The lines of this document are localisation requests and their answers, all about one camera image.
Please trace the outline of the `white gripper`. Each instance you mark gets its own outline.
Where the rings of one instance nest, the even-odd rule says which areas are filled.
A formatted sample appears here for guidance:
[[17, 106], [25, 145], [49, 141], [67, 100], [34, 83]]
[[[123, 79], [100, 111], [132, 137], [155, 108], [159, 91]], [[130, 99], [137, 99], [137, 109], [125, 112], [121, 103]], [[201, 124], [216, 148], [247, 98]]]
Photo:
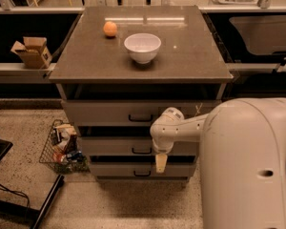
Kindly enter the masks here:
[[157, 153], [155, 156], [155, 168], [159, 174], [165, 172], [168, 154], [174, 146], [174, 142], [169, 138], [160, 138], [153, 140], [153, 149]]

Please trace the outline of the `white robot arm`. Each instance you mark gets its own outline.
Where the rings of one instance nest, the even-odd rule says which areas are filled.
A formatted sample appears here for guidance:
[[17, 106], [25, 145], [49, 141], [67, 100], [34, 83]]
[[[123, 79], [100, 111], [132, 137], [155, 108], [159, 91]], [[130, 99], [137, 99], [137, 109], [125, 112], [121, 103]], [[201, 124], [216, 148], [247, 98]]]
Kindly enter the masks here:
[[150, 129], [156, 171], [176, 142], [198, 142], [204, 229], [286, 229], [286, 98], [238, 98]]

